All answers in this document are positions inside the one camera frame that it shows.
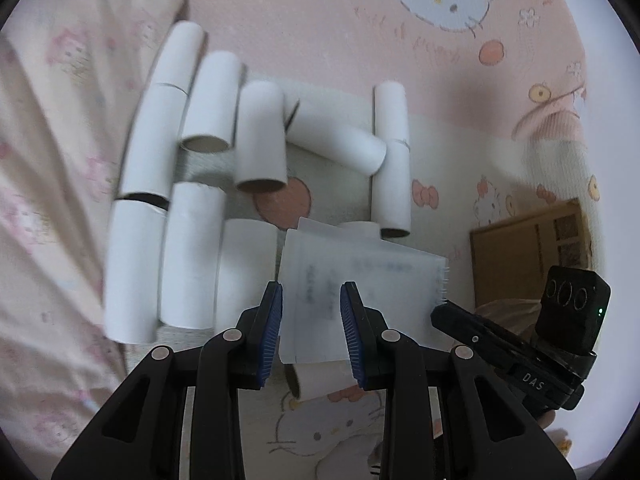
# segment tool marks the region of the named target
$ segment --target white cardboard tube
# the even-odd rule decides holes
[[[151,86],[142,96],[122,167],[120,197],[149,193],[169,200],[178,132],[187,95],[172,86]]]
[[[174,186],[166,223],[160,320],[180,328],[214,325],[225,192],[196,182]]]
[[[385,81],[376,86],[374,97],[376,136],[411,146],[404,87],[397,81]]]
[[[370,132],[343,124],[301,101],[287,129],[287,142],[371,176],[385,160],[386,143]]]
[[[164,40],[149,85],[171,85],[188,94],[203,41],[200,25],[176,23]]]
[[[242,63],[222,50],[200,64],[184,117],[180,140],[186,150],[224,152],[233,144]]]
[[[253,81],[240,92],[235,180],[249,193],[287,185],[284,94],[276,83]]]
[[[376,224],[375,222],[344,222],[338,225],[338,227],[346,229],[347,231],[350,231],[355,235],[363,236],[365,238],[376,238],[377,240],[380,240],[380,225]]]
[[[411,201],[409,148],[400,142],[388,142],[385,161],[371,184],[371,220],[380,224],[383,237],[411,233]]]
[[[323,397],[358,384],[349,361],[292,364],[286,367],[291,393],[300,402]]]
[[[278,229],[260,220],[225,222],[216,291],[216,332],[238,324],[243,311],[258,306],[276,273]]]
[[[152,343],[166,212],[135,200],[111,208],[104,271],[104,330],[126,344]]]

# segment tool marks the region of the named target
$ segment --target translucent notebook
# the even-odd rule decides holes
[[[325,224],[304,224],[287,232],[278,276],[283,288],[283,363],[349,358],[339,303],[344,282],[356,283],[364,305],[382,312],[389,328],[422,346],[450,349],[452,339],[430,320],[431,311],[444,300],[446,258],[355,237]]]

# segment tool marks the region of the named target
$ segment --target camera lens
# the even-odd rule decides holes
[[[569,301],[571,301],[571,293],[573,291],[573,287],[569,282],[562,282],[560,285],[560,290],[558,290],[558,303],[562,306],[567,306]]]
[[[584,309],[587,304],[587,290],[585,288],[581,288],[578,292],[575,293],[574,298],[574,308],[576,310]]]
[[[556,295],[556,290],[558,290],[558,284],[556,280],[549,280],[546,284],[546,296],[548,298],[552,298]]]

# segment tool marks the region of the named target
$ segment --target cardboard box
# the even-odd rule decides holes
[[[471,231],[476,308],[539,300],[549,267],[591,267],[591,236],[578,199]]]

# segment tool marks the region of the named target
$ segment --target silver screw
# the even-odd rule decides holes
[[[169,357],[169,349],[166,346],[157,346],[151,352],[151,357],[156,361],[162,361]]]
[[[474,356],[474,351],[468,346],[459,346],[456,348],[456,355],[460,359],[471,359]]]
[[[385,330],[382,333],[382,339],[389,341],[390,343],[395,343],[400,341],[400,333],[396,330]]]
[[[230,328],[225,333],[223,333],[222,337],[225,341],[238,341],[242,337],[242,332],[240,332],[237,328]]]

